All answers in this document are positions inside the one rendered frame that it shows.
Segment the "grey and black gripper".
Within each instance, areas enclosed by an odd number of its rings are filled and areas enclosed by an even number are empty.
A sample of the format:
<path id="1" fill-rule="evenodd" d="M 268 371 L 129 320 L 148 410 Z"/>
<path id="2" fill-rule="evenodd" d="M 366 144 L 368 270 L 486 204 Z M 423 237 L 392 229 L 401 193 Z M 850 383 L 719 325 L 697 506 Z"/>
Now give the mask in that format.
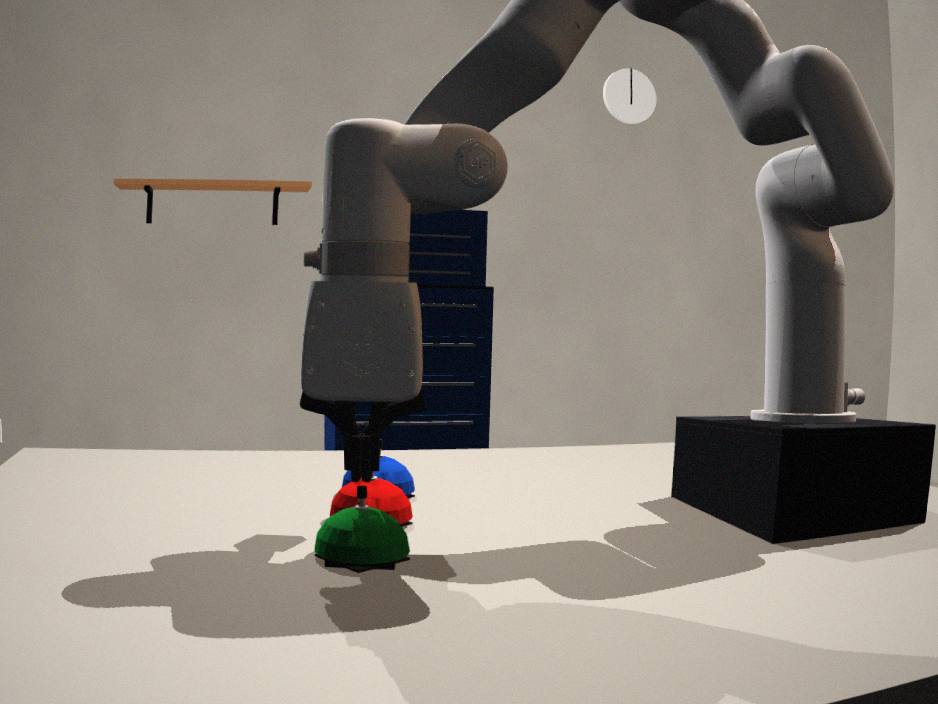
<path id="1" fill-rule="evenodd" d="M 380 434 L 397 417 L 425 409 L 422 375 L 417 283 L 375 275 L 320 275 L 311 281 L 300 407 L 326 415 L 344 435 L 344 470 L 351 471 L 352 482 L 362 477 L 370 483 L 372 471 L 379 471 Z M 354 401 L 373 401 L 363 436 Z"/>

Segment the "blue dome bell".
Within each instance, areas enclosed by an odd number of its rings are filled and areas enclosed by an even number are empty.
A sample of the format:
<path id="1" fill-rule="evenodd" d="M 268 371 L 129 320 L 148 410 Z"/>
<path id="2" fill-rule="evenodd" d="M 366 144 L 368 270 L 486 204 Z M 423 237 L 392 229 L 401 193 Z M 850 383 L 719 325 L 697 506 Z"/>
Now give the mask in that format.
<path id="1" fill-rule="evenodd" d="M 374 471 L 374 476 L 391 482 L 400 488 L 407 498 L 415 497 L 411 494 L 415 491 L 413 477 L 403 464 L 395 459 L 381 454 L 382 439 L 380 439 L 380 467 L 379 471 Z M 342 487 L 351 483 L 351 471 L 347 471 L 343 477 Z M 409 494 L 409 495 L 408 495 Z"/>

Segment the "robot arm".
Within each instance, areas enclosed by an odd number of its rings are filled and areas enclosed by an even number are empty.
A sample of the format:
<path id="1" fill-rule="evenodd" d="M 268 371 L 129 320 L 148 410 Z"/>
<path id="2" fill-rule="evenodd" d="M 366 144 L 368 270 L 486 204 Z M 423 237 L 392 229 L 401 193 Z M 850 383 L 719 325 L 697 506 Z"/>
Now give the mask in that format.
<path id="1" fill-rule="evenodd" d="M 351 119 L 330 128 L 323 243 L 304 252 L 304 266 L 408 277 L 410 213 L 468 209 L 498 193 L 508 164 L 490 132 L 560 82 L 617 2 L 693 46 L 748 142 L 815 143 L 775 156 L 756 182 L 766 349 L 764 410 L 751 420 L 856 422 L 845 413 L 865 393 L 844 383 L 845 267 L 829 227 L 881 215 L 893 197 L 891 166 L 845 64 L 816 45 L 780 54 L 744 0 L 511 0 L 404 125 Z"/>

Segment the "red bell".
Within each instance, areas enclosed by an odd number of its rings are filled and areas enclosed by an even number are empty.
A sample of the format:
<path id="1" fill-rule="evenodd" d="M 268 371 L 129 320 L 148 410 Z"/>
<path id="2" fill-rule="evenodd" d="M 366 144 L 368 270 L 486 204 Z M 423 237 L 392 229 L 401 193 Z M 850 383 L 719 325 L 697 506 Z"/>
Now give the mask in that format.
<path id="1" fill-rule="evenodd" d="M 374 471 L 370 483 L 364 483 L 361 479 L 358 483 L 349 483 L 338 491 L 331 503 L 330 516 L 358 505 L 358 485 L 367 486 L 365 505 L 382 510 L 398 520 L 402 527 L 413 524 L 409 521 L 413 517 L 411 503 L 404 492 L 389 481 L 374 476 Z"/>

